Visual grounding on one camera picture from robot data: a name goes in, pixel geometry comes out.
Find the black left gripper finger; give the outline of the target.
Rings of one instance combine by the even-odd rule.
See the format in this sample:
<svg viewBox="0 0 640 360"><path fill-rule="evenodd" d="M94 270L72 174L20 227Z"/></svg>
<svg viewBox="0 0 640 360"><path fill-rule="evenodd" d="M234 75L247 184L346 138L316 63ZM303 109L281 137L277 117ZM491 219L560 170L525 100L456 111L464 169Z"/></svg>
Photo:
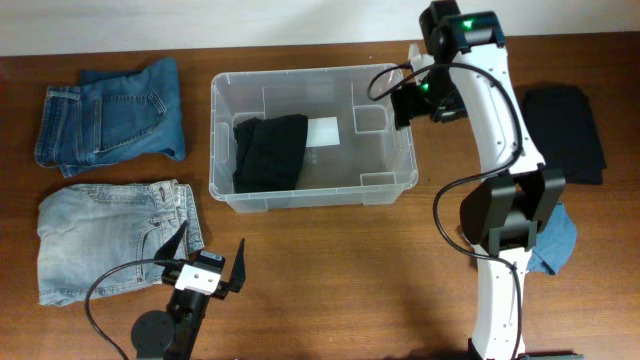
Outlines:
<svg viewBox="0 0 640 360"><path fill-rule="evenodd" d="M230 279L228 281L229 292L239 293L246 280L246 268L244 260L245 239L242 238L235 256Z"/></svg>
<svg viewBox="0 0 640 360"><path fill-rule="evenodd" d="M154 255L155 260L171 260L174 258L179 245L181 244L186 230L188 222L184 221L178 230L156 251Z"/></svg>

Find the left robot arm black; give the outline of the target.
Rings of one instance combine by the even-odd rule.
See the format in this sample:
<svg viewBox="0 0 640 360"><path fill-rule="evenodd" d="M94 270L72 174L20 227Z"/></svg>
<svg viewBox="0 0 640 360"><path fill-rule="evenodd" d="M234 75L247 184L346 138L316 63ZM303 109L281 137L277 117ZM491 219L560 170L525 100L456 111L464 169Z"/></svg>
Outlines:
<svg viewBox="0 0 640 360"><path fill-rule="evenodd" d="M174 291L164 310L141 315L131 330L138 359L188 359L212 299L223 300L241 291L246 280L245 242L241 241L230 278L221 279L225 258L201 251L194 259L174 256L186 235L188 223L157 250L154 261L164 268L161 280Z"/></svg>

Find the clear plastic storage bin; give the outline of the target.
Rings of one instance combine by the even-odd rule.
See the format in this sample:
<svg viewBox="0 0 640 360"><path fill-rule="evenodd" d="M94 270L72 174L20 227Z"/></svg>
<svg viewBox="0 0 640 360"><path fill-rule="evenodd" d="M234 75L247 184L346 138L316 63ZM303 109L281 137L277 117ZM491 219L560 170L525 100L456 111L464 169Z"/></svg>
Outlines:
<svg viewBox="0 0 640 360"><path fill-rule="evenodd" d="M395 127L390 99L372 101L399 82L391 64L226 72L211 81L209 193L238 213L332 205L393 203L419 179L412 132ZM295 189L237 193L234 129L258 118L309 119Z"/></svg>

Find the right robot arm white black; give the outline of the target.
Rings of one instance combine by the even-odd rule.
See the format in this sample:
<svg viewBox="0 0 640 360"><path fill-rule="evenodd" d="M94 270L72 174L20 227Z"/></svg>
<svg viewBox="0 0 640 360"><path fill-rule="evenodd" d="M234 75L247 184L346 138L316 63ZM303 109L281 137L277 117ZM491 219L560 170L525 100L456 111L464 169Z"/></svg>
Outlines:
<svg viewBox="0 0 640 360"><path fill-rule="evenodd" d="M445 234L439 215L444 194L476 183L460 204L468 245L444 238L477 263L477 317L468 353L472 359L525 359L524 279L565 179L546 165L526 128L497 15L464 14L453 1L433 1L419 23L427 51L413 52L404 65L409 75L384 94L392 102L397 129L420 116L435 122L469 119L481 171L441 188L432 214L438 232Z"/></svg>

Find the blue shirt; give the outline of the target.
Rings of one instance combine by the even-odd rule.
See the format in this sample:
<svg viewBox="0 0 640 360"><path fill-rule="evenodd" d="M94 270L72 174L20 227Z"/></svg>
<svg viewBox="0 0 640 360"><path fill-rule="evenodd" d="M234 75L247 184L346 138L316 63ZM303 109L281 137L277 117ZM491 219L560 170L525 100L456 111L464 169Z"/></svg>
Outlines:
<svg viewBox="0 0 640 360"><path fill-rule="evenodd" d="M557 203L545 229L536 238L527 271L557 275L571 258L577 236L577 227L565 205Z"/></svg>

